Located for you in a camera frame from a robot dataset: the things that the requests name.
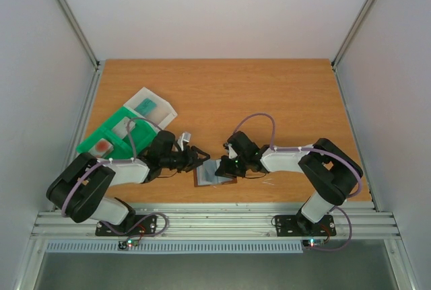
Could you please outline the white patterned credit card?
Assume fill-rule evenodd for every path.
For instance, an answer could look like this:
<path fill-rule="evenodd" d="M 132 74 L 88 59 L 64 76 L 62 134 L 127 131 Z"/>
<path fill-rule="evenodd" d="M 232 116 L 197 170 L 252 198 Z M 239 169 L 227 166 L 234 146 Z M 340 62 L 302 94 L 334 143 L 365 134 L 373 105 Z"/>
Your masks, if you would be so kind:
<path fill-rule="evenodd" d="M 135 128 L 135 123 L 133 121 L 130 122 L 130 118 L 124 117 L 121 119 L 114 127 L 112 128 L 112 132 L 120 139 L 124 139 L 128 132 L 131 132 Z"/>

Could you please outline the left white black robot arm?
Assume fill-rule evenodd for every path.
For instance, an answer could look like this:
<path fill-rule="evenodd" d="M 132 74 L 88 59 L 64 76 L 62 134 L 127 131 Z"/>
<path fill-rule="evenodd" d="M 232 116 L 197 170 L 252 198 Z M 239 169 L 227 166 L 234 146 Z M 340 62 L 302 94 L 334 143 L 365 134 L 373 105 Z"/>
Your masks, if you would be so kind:
<path fill-rule="evenodd" d="M 46 191 L 47 199 L 64 217 L 76 223 L 88 219 L 100 224 L 98 234 L 130 235 L 144 216 L 119 198 L 108 198 L 107 190 L 121 184 L 145 184 L 160 177 L 163 170 L 190 172 L 210 159 L 208 153 L 190 146 L 188 133 L 179 138 L 159 131 L 153 141 L 128 159 L 98 159 L 79 154 Z"/>

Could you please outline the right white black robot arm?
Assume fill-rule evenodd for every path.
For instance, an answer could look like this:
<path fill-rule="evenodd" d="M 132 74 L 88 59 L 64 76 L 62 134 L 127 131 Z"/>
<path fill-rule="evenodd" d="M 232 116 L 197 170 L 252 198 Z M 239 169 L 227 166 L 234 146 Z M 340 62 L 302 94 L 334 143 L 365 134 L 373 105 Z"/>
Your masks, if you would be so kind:
<path fill-rule="evenodd" d="M 294 229 L 301 236 L 311 236 L 331 209 L 362 191 L 361 167 L 326 138 L 301 147 L 259 147 L 238 131 L 225 148 L 228 154 L 221 157 L 216 176 L 243 178 L 250 170 L 262 174 L 298 172 L 307 177 L 314 193 L 294 218 Z"/>

